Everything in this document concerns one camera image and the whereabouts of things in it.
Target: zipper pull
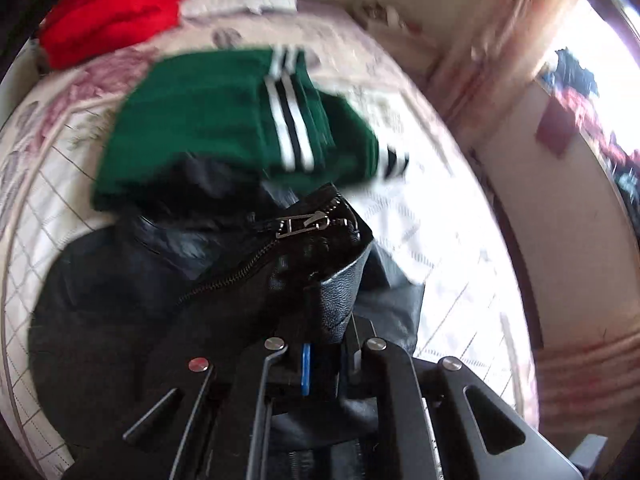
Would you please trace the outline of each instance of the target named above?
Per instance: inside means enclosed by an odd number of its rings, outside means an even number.
[[[285,216],[278,218],[278,220],[280,221],[280,229],[276,233],[276,238],[286,238],[310,231],[323,231],[331,224],[327,214],[322,211],[316,211],[310,215]]]

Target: green knit fabric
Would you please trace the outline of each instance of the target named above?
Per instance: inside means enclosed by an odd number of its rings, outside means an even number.
[[[118,115],[94,184],[94,207],[109,209],[114,197],[121,203],[127,186],[151,181],[184,152],[215,156],[300,193],[372,177],[378,140],[343,98],[313,86],[303,52],[290,82],[314,168],[285,170],[265,84],[273,54],[217,50],[157,63]]]

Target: bed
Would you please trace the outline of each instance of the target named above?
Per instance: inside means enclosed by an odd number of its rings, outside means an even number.
[[[187,20],[146,43],[43,78],[0,144],[0,408],[37,469],[73,462],[38,405],[28,369],[30,314],[47,269],[71,240],[113,218],[90,188],[127,93],[164,56],[258,44],[304,46],[313,81],[344,94],[377,134],[412,154],[402,179],[344,195],[415,283],[426,289],[415,356],[455,355],[532,426],[538,399],[518,283],[491,209],[455,141],[398,65],[338,7]]]

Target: red blanket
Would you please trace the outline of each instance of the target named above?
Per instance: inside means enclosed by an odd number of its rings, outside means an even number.
[[[60,0],[40,29],[54,69],[112,52],[175,26],[180,0]]]

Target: screw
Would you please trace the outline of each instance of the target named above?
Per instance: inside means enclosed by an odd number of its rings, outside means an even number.
[[[445,357],[442,360],[442,366],[444,366],[450,372],[457,372],[462,368],[462,361],[457,357]]]
[[[271,351],[282,350],[284,348],[284,341],[279,337],[270,337],[264,342],[264,347]]]
[[[194,357],[189,361],[189,370],[192,372],[205,372],[209,368],[209,361],[204,357]]]
[[[369,350],[379,352],[386,348],[386,341],[379,337],[372,337],[367,341],[367,346],[369,347]]]

